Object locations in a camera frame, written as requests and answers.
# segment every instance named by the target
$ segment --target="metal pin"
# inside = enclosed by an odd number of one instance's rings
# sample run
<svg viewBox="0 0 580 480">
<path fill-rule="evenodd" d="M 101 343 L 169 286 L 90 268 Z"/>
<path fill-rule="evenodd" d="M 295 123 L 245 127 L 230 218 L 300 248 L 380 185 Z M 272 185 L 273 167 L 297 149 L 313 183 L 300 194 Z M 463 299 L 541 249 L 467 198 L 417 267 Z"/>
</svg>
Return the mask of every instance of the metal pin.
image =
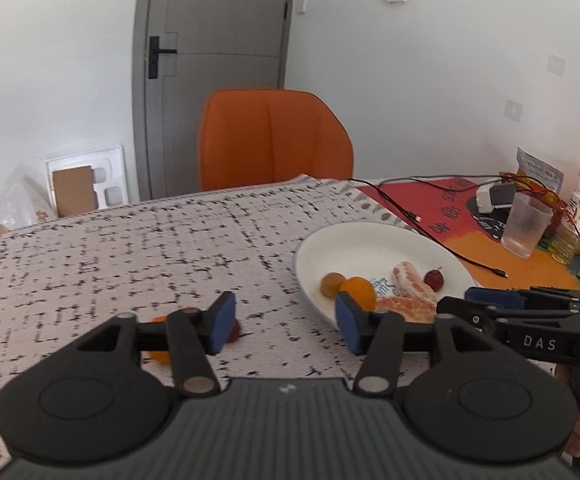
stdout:
<svg viewBox="0 0 580 480">
<path fill-rule="evenodd" d="M 191 394 L 206 394 L 214 388 L 214 381 L 209 377 L 195 376 L 183 382 L 183 389 Z"/>
<path fill-rule="evenodd" d="M 390 383 L 384 377 L 368 375 L 358 382 L 358 386 L 369 394 L 380 394 L 390 387 Z"/>
<path fill-rule="evenodd" d="M 198 324 L 201 319 L 203 319 L 202 311 L 195 306 L 186 306 L 185 308 L 182 308 L 182 310 L 187 314 L 187 319 L 189 319 L 192 324 Z"/>
</svg>

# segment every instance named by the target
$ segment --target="cable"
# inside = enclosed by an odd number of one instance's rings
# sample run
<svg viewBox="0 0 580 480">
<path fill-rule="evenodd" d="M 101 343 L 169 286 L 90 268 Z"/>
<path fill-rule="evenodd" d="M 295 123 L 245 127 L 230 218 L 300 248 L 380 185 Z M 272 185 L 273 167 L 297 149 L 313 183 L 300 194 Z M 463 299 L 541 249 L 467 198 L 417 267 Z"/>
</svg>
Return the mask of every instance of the cable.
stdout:
<svg viewBox="0 0 580 480">
<path fill-rule="evenodd" d="M 425 180 L 426 178 L 430 178 L 430 179 L 432 179 L 432 178 L 434 178 L 434 179 L 437 179 L 437 178 L 495 178 L 495 180 L 492 180 L 490 182 L 483 182 L 481 184 L 473 184 L 473 186 L 468 186 L 468 187 L 465 187 L 463 189 L 451 189 L 449 187 L 439 186 L 438 184 L 435 184 L 434 182 L 430 182 L 429 180 Z M 572 217 L 570 212 L 564 206 L 560 206 L 561 204 L 564 203 L 563 200 L 561 200 L 561 198 L 559 198 L 559 195 L 557 195 L 553 190 L 547 189 L 547 187 L 545 187 L 545 184 L 543 182 L 541 182 L 538 178 L 535 178 L 533 176 L 529 176 L 529 175 L 522 175 L 521 176 L 521 175 L 517 175 L 515 173 L 509 173 L 507 171 L 502 171 L 498 175 L 494 175 L 494 174 L 477 174 L 477 175 L 474 175 L 474 174 L 473 175 L 448 174 L 448 175 L 417 175 L 417 176 L 405 176 L 405 177 L 398 177 L 398 178 L 388 178 L 386 180 L 381 181 L 377 186 L 375 186 L 374 184 L 371 184 L 370 182 L 366 182 L 366 181 L 359 180 L 358 182 L 363 182 L 365 184 L 368 184 L 368 186 L 371 186 L 372 188 L 374 188 L 379 193 L 380 197 L 382 197 L 384 200 L 387 200 L 387 202 L 389 202 L 390 204 L 395 206 L 402 214 L 404 214 L 407 218 L 409 218 L 413 223 L 416 222 L 418 224 L 418 222 L 420 221 L 419 217 L 414 215 L 414 213 L 412 213 L 411 211 L 406 211 L 403 208 L 401 208 L 400 205 L 398 205 L 396 202 L 394 202 L 394 200 L 385 191 L 383 191 L 381 189 L 381 186 L 384 186 L 385 184 L 389 184 L 391 182 L 403 182 L 405 180 L 411 180 L 413 182 L 420 182 L 421 184 L 426 184 L 427 186 L 432 186 L 432 187 L 435 187 L 436 189 L 441 189 L 444 191 L 453 191 L 453 192 L 470 191 L 472 189 L 476 189 L 478 187 L 485 186 L 486 184 L 494 184 L 494 183 L 502 181 L 502 180 L 511 180 L 512 182 L 514 182 L 518 186 L 526 188 L 526 189 L 522 190 L 521 192 L 524 192 L 526 194 L 530 194 L 530 195 L 534 196 L 536 199 L 540 200 L 542 203 L 544 203 L 545 205 L 547 205 L 548 207 L 550 207 L 554 211 L 557 211 L 557 212 L 563 214 L 566 217 L 567 221 L 570 223 L 570 225 L 572 225 L 574 227 L 574 232 L 576 233 L 577 238 L 579 239 L 579 242 L 580 242 L 580 233 L 579 233 L 579 230 L 577 229 L 577 227 L 574 223 L 574 218 Z M 528 180 L 531 180 L 531 181 L 537 183 L 540 186 L 540 189 L 532 188 L 528 184 Z M 559 204 L 559 205 L 554 205 L 551 202 L 544 200 L 543 197 L 545 197 L 546 195 L 549 195 L 549 194 L 554 196 L 554 198 L 557 201 L 557 204 Z M 476 263 L 472 260 L 469 260 L 468 258 L 465 258 L 461 255 L 458 255 L 458 254 L 454 253 L 454 251 L 450 250 L 448 247 L 443 245 L 441 242 L 436 240 L 436 238 L 431 236 L 429 233 L 424 232 L 425 230 L 423 228 L 421 228 L 419 225 L 415 225 L 415 227 L 417 227 L 420 230 L 420 232 L 427 235 L 428 238 L 430 238 L 431 240 L 434 240 L 436 243 L 438 243 L 442 247 L 448 249 L 452 254 L 454 254 L 458 258 L 461 258 L 465 262 L 471 263 L 471 264 L 476 265 L 478 267 L 481 267 L 483 269 L 490 270 L 491 272 L 494 272 L 495 274 L 497 274 L 497 276 L 501 275 L 501 274 L 498 274 L 497 272 L 495 272 L 495 270 L 500 270 L 500 269 L 492 269 L 491 267 L 483 266 L 483 264 Z"/>
<path fill-rule="evenodd" d="M 440 242 L 435 237 L 433 237 L 433 235 L 431 235 L 428 231 L 426 231 L 425 229 L 423 229 L 423 227 L 419 224 L 419 220 L 417 220 L 418 217 L 416 215 L 414 215 L 414 213 L 412 211 L 408 211 L 407 209 L 403 208 L 401 205 L 397 204 L 392 199 L 392 197 L 390 195 L 388 195 L 385 191 L 383 191 L 382 189 L 380 189 L 375 184 L 372 184 L 372 182 L 368 182 L 367 180 L 361 180 L 359 178 L 350 178 L 349 180 L 352 181 L 352 182 L 360 182 L 361 184 L 366 184 L 366 186 L 372 187 L 372 189 L 374 189 L 379 194 L 379 196 L 382 199 L 384 199 L 387 202 L 389 202 L 391 205 L 393 205 L 395 208 L 397 208 L 397 210 L 402 215 L 404 215 L 407 218 L 409 218 L 412 221 L 413 227 L 417 231 L 419 231 L 420 234 L 422 234 L 422 235 L 430 238 L 433 242 L 439 244 L 445 250 L 447 250 L 450 253 L 454 254 L 454 256 L 456 256 L 457 258 L 459 258 L 459 259 L 463 260 L 464 262 L 467 262 L 467 263 L 469 263 L 471 265 L 474 265 L 474 266 L 477 266 L 477 267 L 481 267 L 481 269 L 489 270 L 490 272 L 496 274 L 497 276 L 501 276 L 502 278 L 507 278 L 508 277 L 508 274 L 505 272 L 505 270 L 495 269 L 494 267 L 489 267 L 487 265 L 480 264 L 478 262 L 475 262 L 474 260 L 471 260 L 470 258 L 467 258 L 466 256 L 463 256 L 462 254 L 457 253 L 456 251 L 453 251 L 449 247 L 446 247 L 442 242 Z"/>
</svg>

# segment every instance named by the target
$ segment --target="orange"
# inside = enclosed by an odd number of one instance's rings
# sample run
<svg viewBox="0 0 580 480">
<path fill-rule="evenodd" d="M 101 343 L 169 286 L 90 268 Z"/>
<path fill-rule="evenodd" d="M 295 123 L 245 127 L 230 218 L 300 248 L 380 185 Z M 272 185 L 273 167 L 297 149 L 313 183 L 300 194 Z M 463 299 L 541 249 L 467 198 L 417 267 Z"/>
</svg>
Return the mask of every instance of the orange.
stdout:
<svg viewBox="0 0 580 480">
<path fill-rule="evenodd" d="M 165 321 L 166 316 L 156 316 L 152 321 L 153 322 L 160 322 Z M 152 359 L 161 363 L 162 365 L 169 365 L 169 352 L 157 352 L 157 351 L 149 351 L 148 354 Z"/>
<path fill-rule="evenodd" d="M 343 282 L 339 292 L 346 291 L 363 310 L 374 310 L 376 293 L 372 283 L 365 278 L 354 276 Z"/>
</svg>

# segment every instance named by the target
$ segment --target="white tablecloth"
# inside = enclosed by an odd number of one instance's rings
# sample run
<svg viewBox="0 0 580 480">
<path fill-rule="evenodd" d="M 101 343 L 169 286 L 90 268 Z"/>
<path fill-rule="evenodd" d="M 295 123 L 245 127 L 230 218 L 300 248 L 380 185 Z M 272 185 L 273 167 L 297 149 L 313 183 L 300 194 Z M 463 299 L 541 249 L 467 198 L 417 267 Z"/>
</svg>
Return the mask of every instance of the white tablecloth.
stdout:
<svg viewBox="0 0 580 480">
<path fill-rule="evenodd" d="M 234 376 L 351 380 L 360 359 L 304 300 L 294 252 L 337 222 L 403 223 L 352 186 L 292 182 L 180 196 L 59 219 L 0 237 L 0 387 L 119 312 L 140 321 L 237 295 L 238 342 L 211 358 Z M 405 358 L 404 381 L 426 368 Z M 170 383 L 169 368 L 144 368 Z M 8 458 L 0 439 L 0 466 Z"/>
</svg>

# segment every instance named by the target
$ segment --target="plastic bottle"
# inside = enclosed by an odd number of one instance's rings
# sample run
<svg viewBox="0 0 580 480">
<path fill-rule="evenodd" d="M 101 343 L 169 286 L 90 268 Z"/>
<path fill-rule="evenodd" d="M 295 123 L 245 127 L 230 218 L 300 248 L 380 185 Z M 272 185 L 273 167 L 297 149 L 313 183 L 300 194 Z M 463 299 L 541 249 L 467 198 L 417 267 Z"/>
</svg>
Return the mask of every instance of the plastic bottle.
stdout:
<svg viewBox="0 0 580 480">
<path fill-rule="evenodd" d="M 568 211 L 572 215 L 576 229 L 580 234 L 580 179 L 568 202 Z M 564 215 L 554 238 L 550 242 L 548 251 L 559 263 L 569 265 L 579 249 L 579 245 L 580 240 L 575 227 L 570 224 L 568 218 Z"/>
</svg>

